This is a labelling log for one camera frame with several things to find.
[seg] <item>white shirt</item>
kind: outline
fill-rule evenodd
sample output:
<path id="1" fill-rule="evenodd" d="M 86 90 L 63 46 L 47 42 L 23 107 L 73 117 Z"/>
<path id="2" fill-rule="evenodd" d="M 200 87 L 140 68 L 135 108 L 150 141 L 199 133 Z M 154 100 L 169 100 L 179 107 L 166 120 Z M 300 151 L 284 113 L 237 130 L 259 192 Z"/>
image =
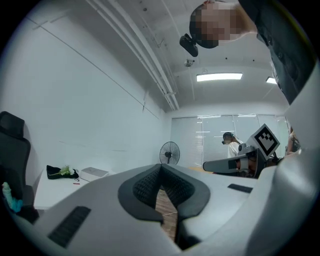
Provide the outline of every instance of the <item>white shirt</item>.
<path id="1" fill-rule="evenodd" d="M 239 144 L 236 142 L 231 142 L 228 145 L 228 158 L 234 158 L 238 155 L 239 152 Z"/>

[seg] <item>white table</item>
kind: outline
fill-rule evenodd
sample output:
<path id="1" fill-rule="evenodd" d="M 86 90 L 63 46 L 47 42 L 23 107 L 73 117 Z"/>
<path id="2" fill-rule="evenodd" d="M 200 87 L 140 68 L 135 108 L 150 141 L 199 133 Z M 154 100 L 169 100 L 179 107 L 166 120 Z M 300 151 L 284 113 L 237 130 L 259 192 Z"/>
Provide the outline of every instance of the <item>white table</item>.
<path id="1" fill-rule="evenodd" d="M 44 169 L 35 193 L 34 208 L 37 210 L 48 210 L 56 203 L 89 183 L 89 181 L 81 178 L 79 180 L 80 181 L 76 181 L 74 178 L 48 179 L 47 171 Z"/>

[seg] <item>rectangular light fixture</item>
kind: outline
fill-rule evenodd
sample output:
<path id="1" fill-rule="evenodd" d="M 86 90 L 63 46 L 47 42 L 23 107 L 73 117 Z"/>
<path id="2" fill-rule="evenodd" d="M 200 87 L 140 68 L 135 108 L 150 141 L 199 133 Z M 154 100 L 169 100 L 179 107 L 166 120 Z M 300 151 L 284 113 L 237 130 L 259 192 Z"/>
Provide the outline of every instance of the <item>rectangular light fixture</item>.
<path id="1" fill-rule="evenodd" d="M 220 118 L 221 115 L 198 115 L 198 119 L 204 119 L 204 118 Z"/>
<path id="2" fill-rule="evenodd" d="M 238 118 L 255 118 L 256 114 L 239 114 Z"/>
<path id="3" fill-rule="evenodd" d="M 212 80 L 240 80 L 242 73 L 211 73 L 211 74 L 197 74 L 196 81 L 212 81 Z"/>
<path id="4" fill-rule="evenodd" d="M 270 76 L 267 78 L 266 82 L 270 84 L 277 84 L 276 79 Z"/>

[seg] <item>black chair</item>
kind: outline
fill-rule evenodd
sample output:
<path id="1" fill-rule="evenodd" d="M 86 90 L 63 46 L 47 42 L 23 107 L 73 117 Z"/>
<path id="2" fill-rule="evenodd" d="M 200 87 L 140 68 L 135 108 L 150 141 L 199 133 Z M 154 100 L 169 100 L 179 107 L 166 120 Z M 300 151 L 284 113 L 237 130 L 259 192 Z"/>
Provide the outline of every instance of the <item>black chair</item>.
<path id="1" fill-rule="evenodd" d="M 22 199 L 18 215 L 33 223 L 39 216 L 34 209 L 32 186 L 26 185 L 26 168 L 30 142 L 24 138 L 25 121 L 6 111 L 0 113 L 0 171 L 1 182 L 8 182 L 12 195 Z"/>

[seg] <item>person in white shirt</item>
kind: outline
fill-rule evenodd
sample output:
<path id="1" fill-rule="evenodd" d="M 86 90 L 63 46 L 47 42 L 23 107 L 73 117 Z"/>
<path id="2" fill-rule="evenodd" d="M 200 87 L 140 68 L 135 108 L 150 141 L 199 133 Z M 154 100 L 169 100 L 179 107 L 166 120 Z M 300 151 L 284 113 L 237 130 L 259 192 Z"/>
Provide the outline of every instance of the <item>person in white shirt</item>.
<path id="1" fill-rule="evenodd" d="M 239 145 L 242 143 L 240 139 L 237 139 L 236 136 L 229 131 L 223 134 L 222 144 L 228 145 L 228 158 L 234 158 L 238 155 Z"/>

